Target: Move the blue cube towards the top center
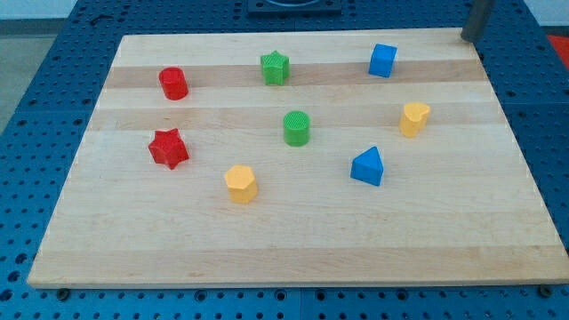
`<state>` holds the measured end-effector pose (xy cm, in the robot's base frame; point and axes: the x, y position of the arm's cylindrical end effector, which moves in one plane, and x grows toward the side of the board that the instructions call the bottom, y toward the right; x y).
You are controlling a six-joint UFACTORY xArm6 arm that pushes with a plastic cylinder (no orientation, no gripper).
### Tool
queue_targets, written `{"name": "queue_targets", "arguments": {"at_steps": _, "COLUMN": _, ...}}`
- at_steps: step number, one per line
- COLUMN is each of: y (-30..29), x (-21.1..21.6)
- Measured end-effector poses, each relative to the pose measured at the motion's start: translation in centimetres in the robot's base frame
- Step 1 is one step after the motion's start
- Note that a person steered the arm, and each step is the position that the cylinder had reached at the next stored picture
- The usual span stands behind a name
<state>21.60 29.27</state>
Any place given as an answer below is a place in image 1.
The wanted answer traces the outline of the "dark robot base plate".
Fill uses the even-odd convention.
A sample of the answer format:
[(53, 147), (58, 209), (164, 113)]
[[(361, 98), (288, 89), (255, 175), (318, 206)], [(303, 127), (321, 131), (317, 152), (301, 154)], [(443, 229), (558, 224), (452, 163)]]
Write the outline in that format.
[(249, 15), (341, 13), (341, 0), (246, 0)]

